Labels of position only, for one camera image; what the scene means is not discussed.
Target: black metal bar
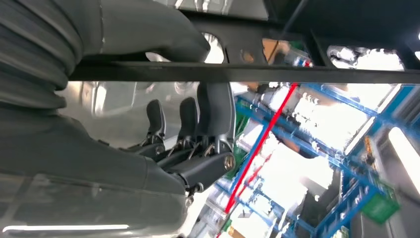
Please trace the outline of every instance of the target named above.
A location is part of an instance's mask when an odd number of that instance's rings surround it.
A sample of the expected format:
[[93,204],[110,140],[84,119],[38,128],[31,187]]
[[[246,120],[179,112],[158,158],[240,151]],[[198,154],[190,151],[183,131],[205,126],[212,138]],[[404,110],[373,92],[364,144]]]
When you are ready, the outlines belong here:
[[420,70],[420,60],[406,44],[399,45],[396,50],[405,69]]
[[305,36],[305,46],[315,66],[334,67],[313,32]]
[[299,14],[302,12],[302,10],[305,8],[306,3],[308,3],[308,0],[301,0],[299,2],[299,5],[296,7],[296,9],[293,11],[293,14],[290,16],[290,18],[287,20],[286,25],[284,25],[283,30],[281,31],[280,37],[283,38],[283,36],[288,32],[295,23],[296,18],[298,18]]
[[89,62],[76,67],[71,81],[407,83],[419,70],[381,71],[263,64]]

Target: wire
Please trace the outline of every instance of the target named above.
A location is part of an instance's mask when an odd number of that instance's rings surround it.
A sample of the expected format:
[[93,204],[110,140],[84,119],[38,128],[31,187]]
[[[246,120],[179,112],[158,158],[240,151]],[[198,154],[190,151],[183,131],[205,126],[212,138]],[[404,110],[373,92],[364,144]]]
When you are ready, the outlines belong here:
[[297,83],[293,83],[292,86],[289,89],[289,92],[286,95],[286,98],[284,99],[283,103],[281,104],[280,108],[278,109],[278,111],[274,114],[273,118],[271,119],[270,123],[268,124],[267,129],[265,130],[262,138],[260,141],[258,141],[258,145],[256,147],[256,150],[254,151],[254,153],[251,155],[251,158],[249,160],[249,162],[247,163],[244,172],[241,174],[238,183],[235,185],[235,188],[233,189],[232,195],[229,198],[229,201],[227,203],[227,206],[225,208],[225,213],[229,213],[229,211],[231,210],[232,206],[235,204],[235,196],[236,196],[236,192],[238,191],[239,187],[241,186],[245,175],[247,173],[247,171],[249,170],[255,156],[260,152],[262,146],[264,145],[264,141],[265,139],[268,137],[268,134],[270,133],[271,129],[274,127],[274,125],[276,124],[278,118],[280,117],[284,107],[286,106],[287,101],[290,99],[290,97],[292,96],[293,91],[296,89],[297,87]]

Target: gray robotic sleeve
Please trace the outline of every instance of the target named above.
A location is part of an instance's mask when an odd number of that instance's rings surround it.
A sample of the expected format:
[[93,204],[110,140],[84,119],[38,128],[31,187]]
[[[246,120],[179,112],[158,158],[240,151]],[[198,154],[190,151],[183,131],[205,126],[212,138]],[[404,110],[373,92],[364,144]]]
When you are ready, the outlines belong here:
[[65,107],[54,90],[86,55],[202,61],[210,49],[181,12],[152,0],[3,0],[0,10],[0,102],[21,107]]
[[[0,12],[0,177],[29,178],[12,196],[20,196],[18,202],[5,200],[1,189],[0,216],[7,214],[2,237],[15,237],[16,224],[117,224],[135,237],[178,229],[186,215],[185,184],[149,158],[92,140],[79,123],[55,112],[66,104],[54,92],[66,87],[87,55],[149,51],[173,61],[202,61],[210,47],[201,33],[177,10],[151,0],[0,0]],[[10,181],[0,179],[0,186]],[[33,196],[22,198],[22,191]]]

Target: robotic hand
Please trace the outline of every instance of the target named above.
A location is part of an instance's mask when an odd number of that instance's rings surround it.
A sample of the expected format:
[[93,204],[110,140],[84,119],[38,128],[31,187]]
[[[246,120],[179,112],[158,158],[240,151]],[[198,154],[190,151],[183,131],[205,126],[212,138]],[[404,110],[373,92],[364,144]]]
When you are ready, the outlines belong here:
[[[157,123],[145,143],[127,152],[62,117],[56,110],[65,101],[54,91],[66,87],[85,56],[155,52],[201,62],[210,49],[204,36],[182,13],[151,0],[3,0],[0,11],[1,236],[176,232],[186,217],[186,192],[205,189],[231,166],[229,85],[200,85],[197,133],[180,132],[170,154],[159,147],[158,102],[148,112]],[[144,157],[138,150],[146,146],[166,156]],[[183,155],[173,159],[177,153]]]

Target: glass panel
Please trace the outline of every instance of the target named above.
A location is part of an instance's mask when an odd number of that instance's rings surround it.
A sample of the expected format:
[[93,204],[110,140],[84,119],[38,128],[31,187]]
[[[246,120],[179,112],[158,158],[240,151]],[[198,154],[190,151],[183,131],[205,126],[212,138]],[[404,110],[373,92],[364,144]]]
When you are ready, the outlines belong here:
[[[218,38],[203,35],[211,46],[205,62],[223,63],[225,56]],[[155,53],[146,55],[151,61],[168,61]],[[160,101],[165,113],[166,139],[177,136],[181,126],[179,105],[187,97],[196,97],[197,86],[197,82],[69,82],[59,92],[67,100],[67,107],[60,112],[81,121],[94,139],[125,148],[144,140],[149,127],[146,106],[154,99]]]
[[178,9],[267,20],[263,0],[154,0]]
[[[144,226],[164,226],[151,221],[172,208],[180,212],[185,204],[183,195],[165,199],[141,189],[44,174],[0,174],[0,185],[0,204],[7,209],[1,237],[145,237]],[[144,206],[151,201],[160,209]]]

